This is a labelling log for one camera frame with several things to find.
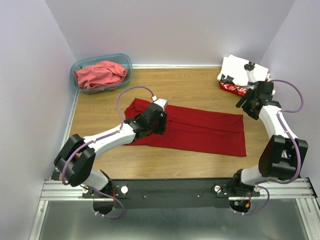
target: metal frame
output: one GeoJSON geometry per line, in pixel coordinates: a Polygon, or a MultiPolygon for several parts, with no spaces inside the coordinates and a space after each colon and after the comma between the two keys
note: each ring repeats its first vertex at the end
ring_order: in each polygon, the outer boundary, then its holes
{"type": "MultiPolygon", "coordinates": [[[[79,97],[77,91],[74,95],[70,116],[63,136],[61,147],[69,138],[76,105],[79,97]]],[[[270,199],[296,199],[304,227],[310,240],[320,239],[320,210],[312,186],[307,178],[298,179],[290,184],[266,182],[261,184],[270,192],[270,199]]],[[[92,198],[82,197],[82,187],[64,186],[61,181],[49,180],[43,184],[39,205],[36,211],[29,240],[38,240],[44,224],[49,201],[93,201],[92,198]]],[[[267,192],[260,190],[259,197],[253,199],[266,199],[267,192]]],[[[113,201],[110,198],[95,199],[95,201],[113,201]]]]}

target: wooden table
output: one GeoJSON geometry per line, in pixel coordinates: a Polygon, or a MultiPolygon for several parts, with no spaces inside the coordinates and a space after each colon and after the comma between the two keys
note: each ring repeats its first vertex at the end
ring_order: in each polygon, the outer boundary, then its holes
{"type": "MultiPolygon", "coordinates": [[[[226,156],[150,146],[120,146],[94,162],[112,179],[232,177],[259,162],[269,138],[261,120],[248,117],[235,104],[239,96],[219,89],[219,68],[135,69],[129,86],[144,85],[168,104],[230,114],[243,114],[247,157],[226,156]]],[[[95,135],[120,124],[116,99],[122,89],[80,94],[70,134],[95,135]]],[[[151,100],[145,89],[122,95],[123,113],[134,98],[151,100]]]]}

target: dark gray panel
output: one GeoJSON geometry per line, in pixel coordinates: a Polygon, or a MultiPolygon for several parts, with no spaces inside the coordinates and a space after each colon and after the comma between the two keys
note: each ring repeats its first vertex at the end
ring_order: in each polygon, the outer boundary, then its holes
{"type": "MultiPolygon", "coordinates": [[[[253,200],[253,206],[262,203],[263,200],[253,200]]],[[[308,237],[296,200],[271,199],[264,210],[251,216],[207,207],[129,209],[121,219],[95,216],[90,201],[50,202],[40,239],[303,240],[308,237]]]]}

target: cable connector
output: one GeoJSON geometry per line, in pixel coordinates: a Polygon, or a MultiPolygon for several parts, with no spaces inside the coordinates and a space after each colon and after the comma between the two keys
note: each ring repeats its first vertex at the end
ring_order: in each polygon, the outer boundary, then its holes
{"type": "Polygon", "coordinates": [[[154,101],[154,102],[155,102],[158,98],[157,98],[157,96],[156,96],[156,95],[154,95],[154,96],[152,96],[152,97],[151,97],[151,99],[152,99],[152,101],[154,101]]]}

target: folded red cloth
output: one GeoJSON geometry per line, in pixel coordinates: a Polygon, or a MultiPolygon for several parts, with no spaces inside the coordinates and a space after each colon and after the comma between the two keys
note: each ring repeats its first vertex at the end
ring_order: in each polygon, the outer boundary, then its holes
{"type": "MultiPolygon", "coordinates": [[[[149,102],[134,99],[126,118],[141,114],[149,102]]],[[[129,145],[147,145],[202,153],[245,157],[243,116],[168,105],[164,135],[152,134],[129,145]]]]}
{"type": "Polygon", "coordinates": [[[80,89],[94,89],[120,84],[128,74],[123,66],[112,61],[101,61],[74,71],[80,89]]]}

